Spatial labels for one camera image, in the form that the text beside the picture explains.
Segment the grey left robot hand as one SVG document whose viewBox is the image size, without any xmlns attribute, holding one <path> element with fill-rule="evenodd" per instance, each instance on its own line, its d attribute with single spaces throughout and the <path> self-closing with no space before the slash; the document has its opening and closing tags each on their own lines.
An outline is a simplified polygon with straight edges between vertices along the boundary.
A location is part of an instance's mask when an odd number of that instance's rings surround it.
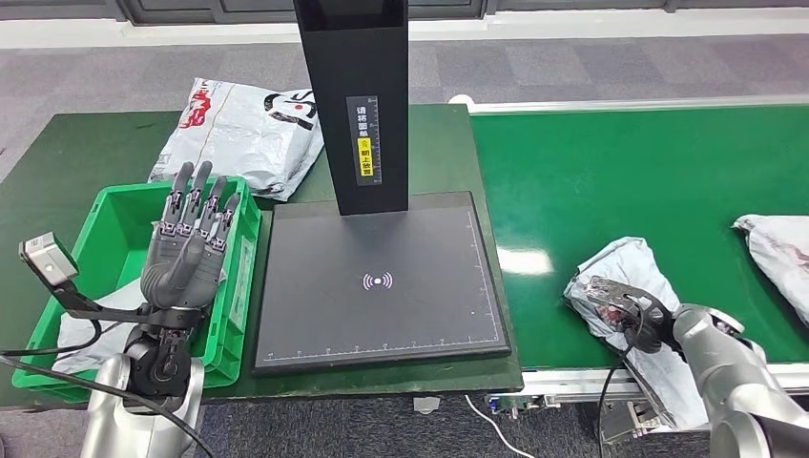
<svg viewBox="0 0 809 458">
<path fill-rule="evenodd" d="M 213 164 L 182 164 L 156 222 L 140 277 L 144 299 L 158 309 L 201 309 L 218 291 L 227 239 L 240 196 L 222 199 L 225 177 L 210 189 Z"/>
</svg>

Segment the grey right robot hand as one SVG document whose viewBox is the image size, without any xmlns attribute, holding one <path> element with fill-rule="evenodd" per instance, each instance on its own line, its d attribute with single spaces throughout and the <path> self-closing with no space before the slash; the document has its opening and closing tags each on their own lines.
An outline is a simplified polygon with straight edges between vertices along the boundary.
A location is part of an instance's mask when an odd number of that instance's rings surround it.
<svg viewBox="0 0 809 458">
<path fill-rule="evenodd" d="M 598 317 L 621 332 L 630 346 L 655 354 L 665 344 L 682 355 L 681 346 L 674 339 L 673 313 L 651 293 L 593 276 L 586 285 L 585 294 L 595 303 Z"/>
</svg>

